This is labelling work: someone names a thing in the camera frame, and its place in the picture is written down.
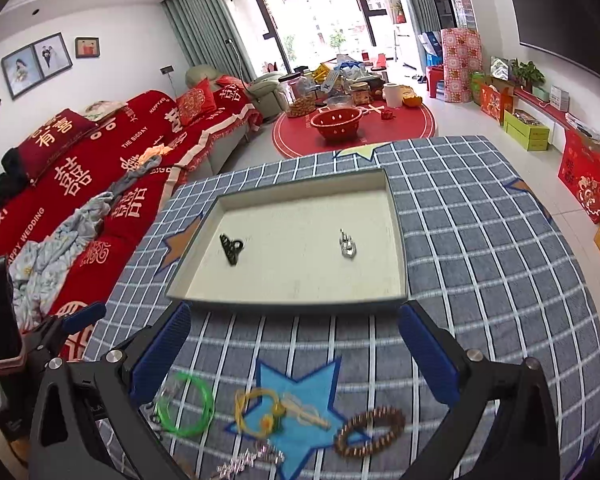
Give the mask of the green translucent bangle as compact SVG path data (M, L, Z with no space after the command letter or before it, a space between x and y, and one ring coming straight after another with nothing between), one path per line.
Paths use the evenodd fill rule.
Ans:
M203 434L214 410L211 387L202 378L185 372L169 374L155 400L155 419L160 428L180 438Z

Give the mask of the grey-green jewelry tray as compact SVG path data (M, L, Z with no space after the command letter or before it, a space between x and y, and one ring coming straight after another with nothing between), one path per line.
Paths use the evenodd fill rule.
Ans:
M353 238L353 259L340 252ZM236 266L220 235L242 240ZM217 197L166 288L206 310L376 313L407 297L406 258L389 178L380 168L250 188Z

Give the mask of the light blue floral blanket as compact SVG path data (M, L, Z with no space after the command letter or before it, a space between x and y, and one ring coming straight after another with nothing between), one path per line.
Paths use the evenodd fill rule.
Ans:
M148 171L157 168L162 157L149 157L127 172L105 192L90 198L83 206L40 242L27 242L8 266L12 282L12 307L17 326L23 332L40 325L64 286L79 255L97 236L102 220L122 193Z

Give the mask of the red wedding sofa cover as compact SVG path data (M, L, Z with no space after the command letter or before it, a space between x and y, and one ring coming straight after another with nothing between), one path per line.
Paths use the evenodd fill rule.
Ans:
M236 84L213 91L215 112L183 126L178 98L148 90L123 103L62 110L4 156L0 177L0 257L9 266L127 172L158 154L159 166L112 206L71 267L44 316L66 316L104 301L160 210L192 174L224 164L220 148L256 130L262 115Z

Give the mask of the black hair clip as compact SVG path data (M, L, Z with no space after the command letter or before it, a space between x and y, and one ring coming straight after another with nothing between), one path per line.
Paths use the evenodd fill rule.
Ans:
M231 240L226 234L220 235L220 242L228 263L231 266L236 266L239 255L244 250L244 242L242 240Z

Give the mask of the red gift box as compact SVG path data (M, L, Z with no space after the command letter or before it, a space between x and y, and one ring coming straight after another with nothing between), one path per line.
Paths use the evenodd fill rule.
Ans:
M600 223L600 143L568 129L558 178L588 214Z

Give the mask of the green gift box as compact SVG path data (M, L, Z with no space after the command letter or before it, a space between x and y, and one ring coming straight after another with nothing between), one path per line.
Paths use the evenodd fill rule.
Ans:
M524 110L506 110L503 115L504 131L528 152L546 151L550 128Z

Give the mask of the double framed wedding photo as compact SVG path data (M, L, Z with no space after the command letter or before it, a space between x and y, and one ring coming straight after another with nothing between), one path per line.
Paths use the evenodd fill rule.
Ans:
M73 62L60 32L27 44L1 59L1 68L13 100L66 70Z

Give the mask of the round red rug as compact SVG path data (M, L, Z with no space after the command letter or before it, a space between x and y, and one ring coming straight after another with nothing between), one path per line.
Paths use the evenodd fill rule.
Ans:
M384 102L373 102L359 106L357 112L322 107L302 117L283 114L272 129L272 142L284 157L296 158L436 134L436 120L425 104L385 110Z

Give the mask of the small red framed picture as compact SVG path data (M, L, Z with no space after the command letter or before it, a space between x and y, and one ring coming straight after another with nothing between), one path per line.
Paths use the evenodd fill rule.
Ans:
M99 58L100 44L97 37L76 37L74 40L76 58Z

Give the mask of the red embroidered cushion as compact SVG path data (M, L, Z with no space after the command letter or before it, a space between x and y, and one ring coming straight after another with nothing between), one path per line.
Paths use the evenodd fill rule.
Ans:
M178 117L183 126L188 126L198 118L215 112L215 104L211 84L208 78L198 82L176 100Z

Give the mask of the red colander bowl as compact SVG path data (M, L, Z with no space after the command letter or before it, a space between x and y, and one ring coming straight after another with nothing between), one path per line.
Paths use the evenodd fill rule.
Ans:
M362 115L357 107L329 108L313 116L310 124L327 142L347 141L358 136Z

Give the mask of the potted green plant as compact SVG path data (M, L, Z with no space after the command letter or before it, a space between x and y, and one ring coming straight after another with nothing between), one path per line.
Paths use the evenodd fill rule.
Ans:
M532 92L534 87L541 87L545 84L545 76L532 62L521 62L518 58L510 61L510 76L519 87Z

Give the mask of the red floral wrapped box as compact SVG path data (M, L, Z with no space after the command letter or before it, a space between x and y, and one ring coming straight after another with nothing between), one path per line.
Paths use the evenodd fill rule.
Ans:
M480 34L470 28L446 28L441 31L444 100L468 103L472 100L470 76L482 71Z

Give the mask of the green curtain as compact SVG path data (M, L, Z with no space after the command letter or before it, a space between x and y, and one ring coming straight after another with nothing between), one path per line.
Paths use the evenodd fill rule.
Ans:
M225 0L163 0L166 19L190 65L251 80L256 74Z

